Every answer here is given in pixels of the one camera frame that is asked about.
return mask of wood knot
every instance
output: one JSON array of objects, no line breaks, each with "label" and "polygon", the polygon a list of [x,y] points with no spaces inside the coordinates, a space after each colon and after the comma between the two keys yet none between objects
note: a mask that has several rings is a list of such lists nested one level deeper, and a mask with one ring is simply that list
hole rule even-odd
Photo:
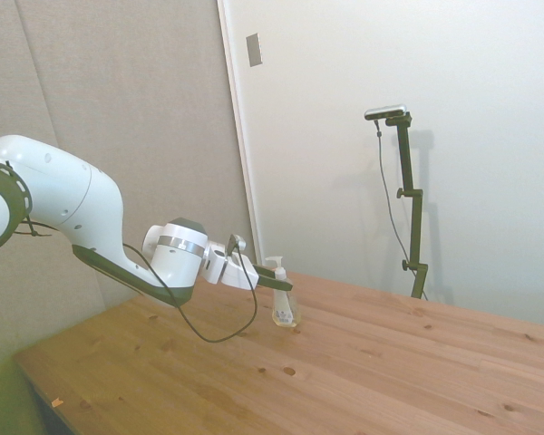
[{"label": "wood knot", "polygon": [[95,338],[93,341],[92,341],[92,345],[93,346],[96,346],[97,344],[99,343],[102,343],[105,339],[105,336],[104,335],[99,335],[97,338]]},{"label": "wood knot", "polygon": [[175,339],[170,338],[162,345],[161,349],[163,352],[175,351],[177,349],[177,342]]},{"label": "wood knot", "polygon": [[478,414],[483,415],[484,417],[493,417],[493,415],[489,414],[488,412],[476,410]]}]

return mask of black cable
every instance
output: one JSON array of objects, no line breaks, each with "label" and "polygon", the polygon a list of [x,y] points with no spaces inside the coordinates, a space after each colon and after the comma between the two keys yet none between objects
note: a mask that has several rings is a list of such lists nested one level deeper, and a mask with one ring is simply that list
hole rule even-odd
[{"label": "black cable", "polygon": [[[383,146],[381,144],[381,136],[383,136],[383,134],[381,133],[381,129],[379,128],[379,120],[374,120],[374,125],[377,128],[377,138],[379,140],[379,169],[381,170],[381,179],[383,180],[384,194],[385,194],[385,196],[387,198],[387,208],[389,210],[389,220],[391,220],[391,225],[393,226],[393,231],[395,233],[395,237],[397,237],[397,241],[399,242],[399,245],[401,246],[401,249],[403,250],[403,254],[405,255],[405,261],[407,261],[407,263],[409,263],[409,256],[407,255],[407,251],[405,249],[405,246],[404,246],[403,242],[401,241],[401,238],[399,237],[399,233],[397,232],[397,226],[395,225],[395,222],[393,220],[393,212],[391,211],[391,199],[389,198],[389,189],[387,188],[387,182],[384,179],[383,153],[382,153]],[[413,276],[416,276],[414,270],[412,270],[412,269],[409,269],[409,270],[411,270],[411,273],[413,274]],[[425,294],[424,290],[423,290],[423,297],[425,297],[426,301],[429,301],[429,298]]]},{"label": "black cable", "polygon": [[191,331],[193,331],[195,333],[195,335],[197,335],[200,339],[202,339],[204,342],[208,342],[208,343],[221,343],[221,342],[225,342],[226,340],[229,340],[230,338],[232,337],[235,337],[236,335],[240,334],[241,332],[243,332],[246,328],[248,328],[253,322],[254,322],[254,319],[256,319],[256,314],[257,314],[257,299],[256,299],[256,291],[254,290],[254,286],[252,285],[252,282],[250,281],[250,278],[249,278],[249,275],[248,275],[248,271],[246,270],[246,267],[244,266],[244,260],[242,259],[242,254],[240,253],[240,250],[239,250],[239,246],[238,244],[236,244],[235,248],[236,250],[238,251],[238,255],[239,255],[239,261],[242,265],[242,269],[244,270],[244,274],[246,275],[246,279],[248,280],[248,283],[250,285],[250,290],[252,291],[252,297],[254,298],[254,313],[252,314],[252,318],[249,320],[249,322],[247,324],[245,324],[242,328],[238,329],[236,332],[234,332],[233,334],[231,335],[228,335],[226,337],[223,337],[223,338],[218,338],[217,340],[211,340],[209,338],[206,338],[204,337],[196,328],[195,326],[193,326],[193,324],[191,324],[191,322],[189,321],[188,317],[185,315],[185,313],[183,313],[183,310],[181,310],[181,306],[180,304],[178,303],[177,299],[175,298],[175,295],[173,294],[173,292],[171,292],[171,289],[163,282],[163,280],[160,278],[159,275],[157,275],[157,272],[155,272],[155,270],[153,269],[153,267],[150,265],[149,261],[147,261],[147,258],[145,258],[143,256],[143,254],[141,252],[139,252],[138,249],[134,248],[133,246],[130,246],[130,245],[127,245],[126,243],[123,243],[123,246],[124,247],[127,247],[129,248],[130,250],[132,250],[133,252],[135,252],[142,260],[143,262],[145,263],[145,265],[149,268],[149,270],[155,275],[155,277],[158,279],[158,281],[163,285],[163,287],[165,288],[165,290],[167,290],[167,292],[170,294],[170,297],[171,297],[171,300],[173,301],[173,303],[175,304],[175,307],[180,311],[180,314],[181,314],[181,317],[183,317],[183,320],[185,320],[185,323],[188,324],[189,328],[191,328]]},{"label": "black cable", "polygon": [[27,224],[28,227],[30,227],[31,232],[25,233],[22,231],[15,231],[14,234],[19,234],[21,236],[32,236],[32,237],[50,237],[52,235],[52,234],[40,234],[34,230],[33,226],[45,227],[45,228],[52,229],[54,231],[58,231],[58,229],[56,229],[55,227],[51,227],[50,225],[41,224],[40,222],[34,222],[33,220],[30,220],[29,217],[26,217],[26,220],[23,220],[21,224]]}]

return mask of pump bottle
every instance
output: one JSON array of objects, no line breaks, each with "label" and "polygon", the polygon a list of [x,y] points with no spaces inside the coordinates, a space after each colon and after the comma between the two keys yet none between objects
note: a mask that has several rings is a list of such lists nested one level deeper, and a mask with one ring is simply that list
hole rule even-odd
[{"label": "pump bottle", "polygon": [[[276,261],[277,267],[274,269],[274,277],[281,281],[292,282],[287,278],[287,271],[282,267],[281,256],[269,256],[267,261]],[[300,323],[300,310],[296,303],[296,298],[292,291],[274,289],[274,306],[272,307],[272,319],[278,326],[293,328]]]}]

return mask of white wall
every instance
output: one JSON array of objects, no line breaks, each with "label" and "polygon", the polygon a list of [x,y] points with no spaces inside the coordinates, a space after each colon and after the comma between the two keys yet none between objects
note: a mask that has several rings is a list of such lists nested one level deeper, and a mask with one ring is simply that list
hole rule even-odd
[{"label": "white wall", "polygon": [[[429,297],[544,324],[544,0],[223,5],[264,256],[411,293],[363,119],[401,102]],[[250,68],[256,32],[264,63]],[[394,129],[383,139],[408,245]]]}]

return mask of wall switch plate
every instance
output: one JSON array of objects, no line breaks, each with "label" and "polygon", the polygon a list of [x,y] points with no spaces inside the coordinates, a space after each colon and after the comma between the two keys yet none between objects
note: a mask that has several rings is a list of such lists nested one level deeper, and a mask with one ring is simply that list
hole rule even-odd
[{"label": "wall switch plate", "polygon": [[251,34],[246,38],[246,45],[248,46],[248,59],[250,60],[250,66],[256,66],[262,64],[262,50],[260,48],[260,35]]}]

